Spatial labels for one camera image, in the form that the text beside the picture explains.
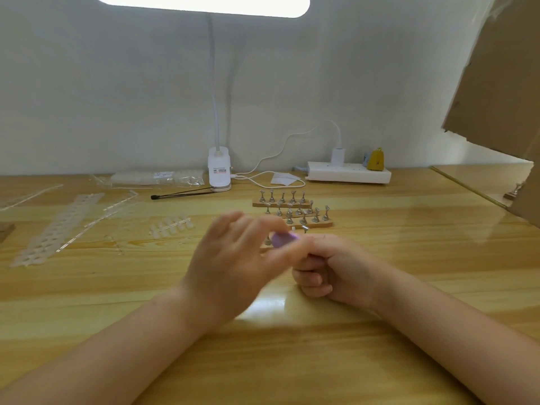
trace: purple object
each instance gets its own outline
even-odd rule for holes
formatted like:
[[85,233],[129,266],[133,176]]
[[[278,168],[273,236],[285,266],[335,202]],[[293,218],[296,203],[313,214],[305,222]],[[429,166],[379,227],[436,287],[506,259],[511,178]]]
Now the purple object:
[[289,233],[275,233],[272,236],[272,245],[275,248],[280,248],[285,245],[288,245],[290,242],[294,240],[298,240],[299,237],[296,234]]

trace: power strip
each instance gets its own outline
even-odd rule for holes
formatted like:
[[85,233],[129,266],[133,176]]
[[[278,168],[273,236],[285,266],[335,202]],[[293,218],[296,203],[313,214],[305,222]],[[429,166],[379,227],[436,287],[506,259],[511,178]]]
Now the power strip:
[[343,166],[332,166],[324,162],[307,162],[307,180],[320,180],[326,182],[353,182],[353,183],[390,183],[392,173],[368,170],[361,163],[344,163]]

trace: cardboard box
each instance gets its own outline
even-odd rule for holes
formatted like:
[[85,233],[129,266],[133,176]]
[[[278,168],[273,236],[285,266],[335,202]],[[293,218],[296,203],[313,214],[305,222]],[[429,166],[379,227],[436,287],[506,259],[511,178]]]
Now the cardboard box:
[[540,227],[540,0],[495,0],[443,128],[535,161],[510,207]]

